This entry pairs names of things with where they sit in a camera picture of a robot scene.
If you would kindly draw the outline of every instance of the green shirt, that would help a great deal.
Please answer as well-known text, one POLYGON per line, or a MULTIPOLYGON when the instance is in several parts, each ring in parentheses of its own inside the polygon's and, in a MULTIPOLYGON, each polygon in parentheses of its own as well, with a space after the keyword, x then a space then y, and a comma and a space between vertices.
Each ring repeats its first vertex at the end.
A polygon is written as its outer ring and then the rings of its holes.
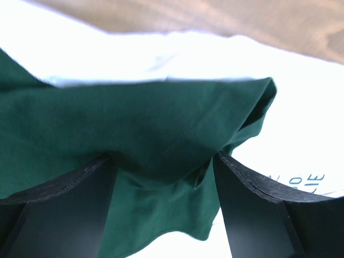
POLYGON ((206 240, 219 210, 212 157, 259 134, 270 78, 58 89, 0 51, 0 198, 109 153, 120 166, 100 258, 160 235, 206 240))

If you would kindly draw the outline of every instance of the wood grain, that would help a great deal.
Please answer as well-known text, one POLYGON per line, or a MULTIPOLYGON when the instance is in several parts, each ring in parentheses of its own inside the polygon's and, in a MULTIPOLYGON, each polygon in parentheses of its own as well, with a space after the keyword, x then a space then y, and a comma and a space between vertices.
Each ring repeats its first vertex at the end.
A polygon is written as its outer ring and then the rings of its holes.
POLYGON ((344 63, 344 0, 31 0, 109 32, 201 29, 344 63))

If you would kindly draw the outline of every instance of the white surface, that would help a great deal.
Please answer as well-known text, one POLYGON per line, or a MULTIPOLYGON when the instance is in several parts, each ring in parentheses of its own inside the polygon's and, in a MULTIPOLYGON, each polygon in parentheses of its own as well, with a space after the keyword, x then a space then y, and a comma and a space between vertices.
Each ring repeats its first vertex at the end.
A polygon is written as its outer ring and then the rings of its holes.
MULTIPOLYGON (((110 35, 18 0, 0 1, 0 35, 2 49, 34 76, 57 87, 270 76, 278 94, 262 132, 233 156, 282 183, 301 179, 292 185, 301 190, 344 195, 344 66, 340 64, 274 49, 243 36, 110 35), (316 176, 324 179, 309 180, 316 176)), ((169 233, 131 258, 225 258, 228 254, 219 214, 208 241, 169 233)))

